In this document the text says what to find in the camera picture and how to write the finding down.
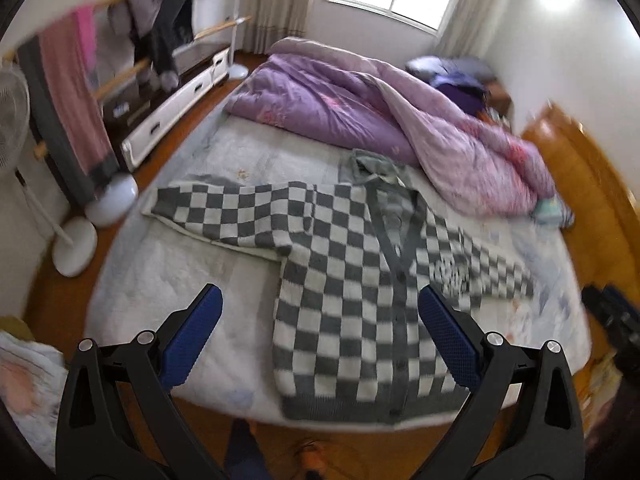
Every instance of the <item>blue jeans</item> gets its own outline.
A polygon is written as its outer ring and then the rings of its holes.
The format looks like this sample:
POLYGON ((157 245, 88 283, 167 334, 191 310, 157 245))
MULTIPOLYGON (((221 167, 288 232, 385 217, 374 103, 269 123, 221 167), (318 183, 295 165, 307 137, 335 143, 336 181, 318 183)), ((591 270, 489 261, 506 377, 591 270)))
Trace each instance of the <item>blue jeans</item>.
MULTIPOLYGON (((273 480, 264 463, 264 455, 249 431, 249 425, 239 418, 231 426, 225 471, 231 480, 273 480)), ((322 480, 315 471, 308 471, 305 475, 305 480, 322 480)))

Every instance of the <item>blue pillow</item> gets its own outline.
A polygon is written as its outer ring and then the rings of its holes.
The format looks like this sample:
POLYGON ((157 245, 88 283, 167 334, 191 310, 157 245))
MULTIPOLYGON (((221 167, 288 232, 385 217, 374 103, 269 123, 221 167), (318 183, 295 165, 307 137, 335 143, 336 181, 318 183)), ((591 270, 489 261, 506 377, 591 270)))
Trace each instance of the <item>blue pillow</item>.
POLYGON ((536 208, 531 213, 531 217, 537 224, 549 225, 567 229, 574 225, 575 214, 571 208, 556 193, 553 198, 538 200, 536 208))

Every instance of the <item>white round base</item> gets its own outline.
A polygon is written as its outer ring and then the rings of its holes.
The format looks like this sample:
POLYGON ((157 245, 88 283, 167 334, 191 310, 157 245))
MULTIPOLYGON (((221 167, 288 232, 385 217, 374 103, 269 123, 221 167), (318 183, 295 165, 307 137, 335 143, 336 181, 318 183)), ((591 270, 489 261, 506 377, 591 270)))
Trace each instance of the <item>white round base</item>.
POLYGON ((249 69, 244 65, 233 63, 233 65, 229 67, 229 79, 245 79, 248 75, 249 69))
POLYGON ((107 184, 102 196, 84 208, 84 214, 96 227, 108 227, 126 215, 137 198, 138 184, 133 176, 119 173, 107 184))
POLYGON ((57 238, 53 245, 53 264, 60 274, 72 278, 85 270, 94 257, 98 235, 91 222, 81 216, 72 218, 63 229, 74 243, 69 245, 57 238))

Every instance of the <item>window frame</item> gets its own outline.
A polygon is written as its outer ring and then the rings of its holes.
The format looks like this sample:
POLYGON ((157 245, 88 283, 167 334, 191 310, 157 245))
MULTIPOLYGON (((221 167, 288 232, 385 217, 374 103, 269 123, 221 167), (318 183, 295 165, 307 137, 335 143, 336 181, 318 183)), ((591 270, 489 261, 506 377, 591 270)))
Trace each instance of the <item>window frame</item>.
POLYGON ((355 9, 368 10, 369 12, 373 12, 374 14, 378 14, 380 16, 386 16, 387 18, 391 18, 392 20, 396 20, 397 22, 405 23, 406 25, 419 28, 424 32, 428 32, 432 36, 438 36, 442 31, 442 29, 447 26, 452 9, 458 0, 449 0, 449 3, 447 4, 447 8, 444 11, 444 14, 442 16, 440 26, 438 28, 430 27, 429 25, 425 25, 424 23, 417 22, 416 20, 412 20, 411 18, 408 18, 402 14, 393 12, 391 9, 393 8, 396 0, 391 0, 391 4, 389 5, 388 9, 365 4, 363 2, 358 2, 356 0, 327 0, 327 1, 332 4, 339 4, 339 5, 345 5, 348 7, 353 7, 355 9))

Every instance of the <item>beige curtain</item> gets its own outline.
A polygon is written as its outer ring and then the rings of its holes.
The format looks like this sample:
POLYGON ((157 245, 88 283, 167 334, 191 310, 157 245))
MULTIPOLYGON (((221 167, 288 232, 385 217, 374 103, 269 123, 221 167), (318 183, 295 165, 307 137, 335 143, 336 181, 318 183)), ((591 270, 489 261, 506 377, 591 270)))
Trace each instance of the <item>beige curtain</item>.
POLYGON ((244 49, 264 54, 287 36, 303 37, 311 0, 252 0, 254 17, 244 35, 244 49))
POLYGON ((471 53, 496 1, 458 0, 434 54, 440 57, 461 57, 471 53))

